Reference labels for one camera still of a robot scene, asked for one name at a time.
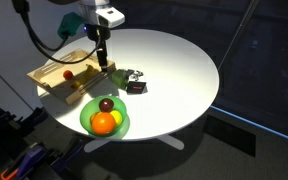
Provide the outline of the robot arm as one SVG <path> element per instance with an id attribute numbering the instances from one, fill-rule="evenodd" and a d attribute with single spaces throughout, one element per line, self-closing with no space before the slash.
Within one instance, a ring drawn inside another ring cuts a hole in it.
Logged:
<path id="1" fill-rule="evenodd" d="M 110 4 L 110 0 L 49 0 L 58 5 L 77 2 L 87 37 L 96 43 L 95 52 L 102 72 L 108 68 L 106 41 L 110 30 L 125 22 L 125 16 Z"/>

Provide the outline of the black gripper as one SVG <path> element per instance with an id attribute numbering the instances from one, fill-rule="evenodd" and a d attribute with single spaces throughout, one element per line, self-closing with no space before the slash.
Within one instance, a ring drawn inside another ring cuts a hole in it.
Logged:
<path id="1" fill-rule="evenodd" d="M 97 58 L 102 72 L 107 72 L 106 41 L 111 37 L 110 29 L 103 26 L 86 24 L 87 37 L 95 42 Z"/>

